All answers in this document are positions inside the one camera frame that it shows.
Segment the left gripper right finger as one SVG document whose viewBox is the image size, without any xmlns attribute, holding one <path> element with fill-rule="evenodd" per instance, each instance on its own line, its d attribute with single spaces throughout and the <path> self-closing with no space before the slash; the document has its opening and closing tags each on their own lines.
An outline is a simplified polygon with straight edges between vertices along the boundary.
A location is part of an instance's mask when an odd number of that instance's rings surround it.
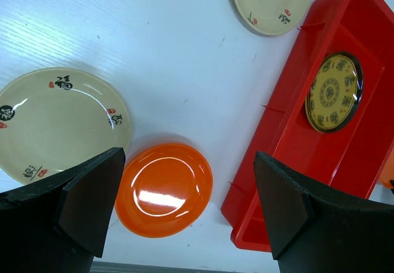
<svg viewBox="0 0 394 273">
<path fill-rule="evenodd" d="M 267 153 L 254 174 L 280 272 L 393 272 L 393 206 L 336 190 Z"/>
</svg>

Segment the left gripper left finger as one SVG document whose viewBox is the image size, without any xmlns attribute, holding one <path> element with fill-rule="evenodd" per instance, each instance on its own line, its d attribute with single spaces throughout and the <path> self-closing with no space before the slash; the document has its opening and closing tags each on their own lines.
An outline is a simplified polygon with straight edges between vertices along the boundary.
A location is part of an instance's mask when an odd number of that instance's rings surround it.
<svg viewBox="0 0 394 273">
<path fill-rule="evenodd" d="M 125 160 L 114 147 L 1 193 L 1 272 L 89 272 L 103 255 Z"/>
</svg>

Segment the yellow patterned plate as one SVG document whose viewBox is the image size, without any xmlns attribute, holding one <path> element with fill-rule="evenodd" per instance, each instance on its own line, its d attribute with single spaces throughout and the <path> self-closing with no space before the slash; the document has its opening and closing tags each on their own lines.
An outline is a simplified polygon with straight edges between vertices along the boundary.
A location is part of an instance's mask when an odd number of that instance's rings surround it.
<svg viewBox="0 0 394 273">
<path fill-rule="evenodd" d="M 321 133 L 346 127 L 358 110 L 363 88 L 363 69 L 353 54 L 336 52 L 327 56 L 305 99 L 305 113 L 311 126 Z"/>
</svg>

